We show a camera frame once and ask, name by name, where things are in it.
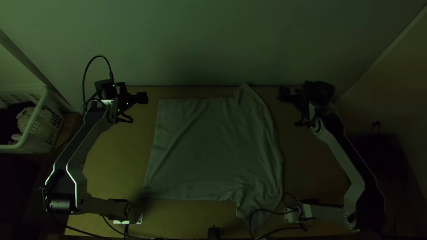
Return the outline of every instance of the white laundry basket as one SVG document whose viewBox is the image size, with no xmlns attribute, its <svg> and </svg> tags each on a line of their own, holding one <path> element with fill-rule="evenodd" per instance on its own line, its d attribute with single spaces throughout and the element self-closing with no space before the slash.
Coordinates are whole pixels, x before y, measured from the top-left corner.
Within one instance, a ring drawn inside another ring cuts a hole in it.
<svg viewBox="0 0 427 240">
<path fill-rule="evenodd" d="M 46 87 L 0 89 L 0 108 L 28 101 L 36 105 L 21 140 L 11 145 L 0 144 L 0 152 L 44 153 L 52 149 L 64 120 L 53 94 Z"/>
</svg>

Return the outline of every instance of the wire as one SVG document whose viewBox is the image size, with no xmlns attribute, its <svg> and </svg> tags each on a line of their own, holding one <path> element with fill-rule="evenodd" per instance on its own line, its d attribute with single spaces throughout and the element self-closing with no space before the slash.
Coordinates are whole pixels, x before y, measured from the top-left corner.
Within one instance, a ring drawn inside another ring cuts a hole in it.
<svg viewBox="0 0 427 240">
<path fill-rule="evenodd" d="M 100 235 L 96 235 L 96 234 L 93 234 L 93 233 L 89 233 L 89 232 L 82 231 L 82 230 L 77 229 L 77 228 L 70 227 L 70 226 L 68 226 L 67 224 L 64 224 L 64 223 L 62 223 L 61 221 L 59 221 L 59 219 L 57 219 L 57 218 L 53 215 L 53 213 L 52 213 L 51 209 L 50 209 L 50 208 L 48 208 L 48 206 L 47 206 L 47 204 L 46 204 L 46 198 L 45 198 L 45 196 L 44 196 L 44 192 L 46 191 L 46 190 L 45 190 L 45 187 L 46 187 L 46 186 L 43 186 L 43 187 L 41 188 L 41 196 L 42 196 L 42 198 L 43 198 L 42 200 L 43 200 L 44 208 L 45 208 L 45 209 L 46 209 L 46 211 L 49 213 L 49 215 L 50 215 L 50 216 L 51 216 L 51 217 L 56 221 L 56 223 L 57 223 L 58 225 L 60 225 L 61 227 L 68 228 L 68 229 L 71 229 L 71 230 L 73 230 L 73 231 L 79 232 L 79 233 L 86 234 L 86 235 L 88 235 L 88 236 L 93 236 L 93 237 L 98 237 L 98 238 L 101 238 L 101 239 L 111 240 L 111 239 L 109 239 L 109 238 L 107 238 L 107 237 L 103 237 L 103 236 L 100 236 Z"/>
<path fill-rule="evenodd" d="M 107 58 L 106 58 L 106 57 L 104 57 L 104 56 L 100 56 L 100 55 L 94 56 L 94 57 L 93 57 L 93 58 L 88 62 L 88 64 L 86 65 L 85 72 L 83 73 L 83 80 L 82 80 L 82 82 L 81 82 L 81 89 L 82 89 L 82 95 L 83 95 L 83 104 L 85 105 L 85 108 L 84 108 L 84 111 L 83 111 L 83 112 L 86 112 L 86 95 L 85 95 L 85 81 L 86 81 L 86 73 L 88 72 L 88 69 L 89 69 L 90 64 L 91 64 L 91 63 L 92 63 L 96 58 L 98 58 L 98 57 L 102 57 L 102 58 L 107 62 L 108 69 L 110 70 L 110 73 L 109 73 L 109 75 L 110 75 L 110 79 L 111 79 L 111 81 L 113 81 L 113 83 L 114 83 L 114 74 L 113 74 L 113 72 L 112 72 L 112 70 L 111 70 L 111 66 L 110 66 L 110 63 L 108 62 Z"/>
<path fill-rule="evenodd" d="M 128 235 L 129 234 L 129 224 L 126 224 L 125 225 L 125 232 L 124 232 L 125 234 L 123 235 L 123 239 L 124 240 L 126 240 L 126 235 Z"/>
<path fill-rule="evenodd" d="M 104 103 L 103 101 L 101 101 L 101 100 L 99 100 L 99 99 L 97 99 L 97 98 L 93 98 L 93 99 L 88 100 L 88 104 L 89 104 L 91 101 L 100 102 L 100 103 L 102 104 L 102 106 L 104 106 L 105 108 L 107 108 L 107 105 L 105 105 L 105 103 Z M 87 111 L 88 111 L 88 110 L 87 110 L 87 105 L 86 105 L 86 106 L 85 106 L 85 112 L 84 112 L 84 115 L 86 115 Z M 110 118 L 108 117 L 108 115 L 107 115 L 107 121 L 108 121 L 109 123 L 113 123 L 113 122 L 110 120 Z"/>
<path fill-rule="evenodd" d="M 102 218 L 104 219 L 104 221 L 105 221 L 105 223 L 112 229 L 112 230 L 114 230 L 115 232 L 117 232 L 118 234 L 121 234 L 121 235 L 123 235 L 124 237 L 133 237 L 133 238 L 136 238 L 136 239 L 142 239 L 142 240 L 151 240 L 150 238 L 142 238 L 142 237 L 136 237 L 136 236 L 132 236 L 132 235 L 129 235 L 129 234 L 126 234 L 126 233 L 122 233 L 122 232 L 120 232 L 119 230 L 117 230 L 117 229 L 115 229 L 113 226 L 111 226 L 111 224 L 107 221 L 107 219 L 104 217 L 104 216 L 102 216 Z"/>
<path fill-rule="evenodd" d="M 250 215 L 250 218 L 249 218 L 249 232 L 250 232 L 250 238 L 251 238 L 252 240 L 255 240 L 255 239 L 254 239 L 254 235 L 252 234 L 252 226 L 251 226 L 251 223 L 252 223 L 252 217 L 253 217 L 253 216 L 254 216 L 254 214 L 255 214 L 256 212 L 258 212 L 258 211 L 269 212 L 269 213 L 272 213 L 272 214 L 275 214 L 275 215 L 285 215 L 285 214 L 288 214 L 288 213 L 291 213 L 291 212 L 297 212 L 298 210 L 297 210 L 297 209 L 294 209 L 294 210 L 291 210 L 291 211 L 288 211 L 288 212 L 273 212 L 273 211 L 270 211 L 270 210 L 267 210 L 267 209 L 262 209 L 262 208 L 259 208 L 259 209 L 255 210 L 255 211 Z"/>
<path fill-rule="evenodd" d="M 286 195 L 289 195 L 289 196 L 291 196 L 294 200 L 295 200 L 295 203 L 296 203 L 296 205 L 299 207 L 299 210 L 300 210 L 300 214 L 299 214 L 299 216 L 300 217 L 302 217 L 302 207 L 301 207 L 301 204 L 299 204 L 298 203 L 298 199 L 292 194 L 292 193 L 290 193 L 290 192 L 285 192 L 285 193 L 283 193 L 283 195 L 282 195 L 282 202 L 285 204 L 285 206 L 287 207 L 287 208 L 290 208 L 290 209 L 297 209 L 296 207 L 293 207 L 293 208 L 291 208 L 291 207 L 289 207 L 289 205 L 285 202 L 285 196 Z"/>
<path fill-rule="evenodd" d="M 97 97 L 97 95 L 98 95 L 98 93 L 97 92 L 95 92 L 94 94 L 92 94 L 92 96 L 90 96 L 90 98 L 86 101 L 86 106 L 88 105 L 88 103 L 92 100 L 92 99 L 94 99 L 94 98 L 96 98 Z"/>
<path fill-rule="evenodd" d="M 276 229 L 276 230 L 273 230 L 273 231 L 271 231 L 271 232 L 268 232 L 268 233 L 266 233 L 266 234 L 262 235 L 261 237 L 259 237 L 259 238 L 257 238 L 257 239 L 263 239 L 263 238 L 266 238 L 266 237 L 270 236 L 270 235 L 271 235 L 271 234 L 273 234 L 273 233 L 277 233 L 277 232 L 285 231 L 285 230 L 291 230 L 291 229 L 302 229 L 302 230 L 304 230 L 304 231 L 307 231 L 307 230 L 306 230 L 305 228 L 303 228 L 303 227 L 278 228 L 278 229 Z"/>
</svg>

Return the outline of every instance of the wall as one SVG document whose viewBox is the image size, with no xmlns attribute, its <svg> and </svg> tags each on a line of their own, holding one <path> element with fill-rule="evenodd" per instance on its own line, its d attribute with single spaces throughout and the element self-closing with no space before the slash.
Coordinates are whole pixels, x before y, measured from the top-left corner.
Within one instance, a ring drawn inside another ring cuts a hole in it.
<svg viewBox="0 0 427 240">
<path fill-rule="evenodd" d="M 0 44 L 0 88 L 27 86 L 45 86 L 45 84 Z"/>
<path fill-rule="evenodd" d="M 351 85 L 426 0 L 5 1 L 0 26 L 75 107 L 104 54 L 136 85 Z M 102 60 L 93 82 L 108 77 Z"/>
<path fill-rule="evenodd" d="M 338 100 L 351 132 L 375 120 L 395 132 L 427 199 L 427 8 Z"/>
</svg>

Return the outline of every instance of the aluminum arm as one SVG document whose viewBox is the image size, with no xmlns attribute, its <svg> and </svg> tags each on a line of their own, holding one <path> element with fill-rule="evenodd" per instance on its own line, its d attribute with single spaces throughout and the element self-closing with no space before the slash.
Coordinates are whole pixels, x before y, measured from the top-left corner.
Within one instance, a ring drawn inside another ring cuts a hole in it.
<svg viewBox="0 0 427 240">
<path fill-rule="evenodd" d="M 117 104 L 117 98 L 102 100 L 102 104 L 93 102 L 83 126 L 55 161 L 45 182 L 44 199 L 54 212 L 96 213 L 116 220 L 115 223 L 141 223 L 142 209 L 132 207 L 128 201 L 92 197 L 82 172 L 86 156 L 99 135 L 117 122 Z"/>
<path fill-rule="evenodd" d="M 333 93 L 334 87 L 324 82 L 307 81 L 295 94 L 291 94 L 289 88 L 280 89 L 278 99 L 292 103 L 301 112 L 301 119 L 295 126 L 309 127 L 328 145 L 350 183 L 342 205 L 302 200 L 297 204 L 299 211 L 285 215 L 285 218 L 291 223 L 311 218 L 326 219 L 353 231 L 381 229 L 384 197 L 375 176 L 344 134 L 344 126 L 330 103 Z"/>
</svg>

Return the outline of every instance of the wooden table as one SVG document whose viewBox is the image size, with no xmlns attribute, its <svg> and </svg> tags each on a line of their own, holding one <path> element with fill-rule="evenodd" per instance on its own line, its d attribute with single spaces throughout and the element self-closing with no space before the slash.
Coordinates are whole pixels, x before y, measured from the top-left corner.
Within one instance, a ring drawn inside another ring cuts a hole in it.
<svg viewBox="0 0 427 240">
<path fill-rule="evenodd" d="M 101 134 L 87 156 L 84 174 L 88 192 L 104 199 L 136 200 L 144 179 L 154 138 L 157 104 L 163 98 L 231 97 L 236 87 L 129 87 L 130 93 L 146 91 L 149 104 L 135 105 L 126 114 L 133 124 L 120 123 Z M 258 87 L 255 92 L 265 101 L 275 121 L 280 148 L 284 157 L 284 191 L 299 199 L 318 198 L 321 202 L 342 204 L 348 188 L 344 171 L 325 143 L 310 129 L 294 126 L 299 112 L 291 104 L 276 100 L 278 88 Z M 198 239 L 207 237 L 207 229 L 221 228 L 222 238 L 249 238 L 249 230 L 235 216 L 231 201 L 177 201 L 147 199 L 144 220 L 131 225 L 129 234 L 139 237 Z M 282 212 L 280 204 L 276 211 Z M 95 214 L 73 215 L 68 224 L 78 229 L 108 237 L 121 237 Z M 123 225 L 114 225 L 123 231 Z M 283 216 L 272 215 L 255 236 L 276 228 L 291 226 Z M 272 236 L 320 236 L 348 233 L 341 225 L 326 220 L 307 223 L 307 232 L 288 230 Z M 68 235 L 80 235 L 72 230 Z"/>
</svg>

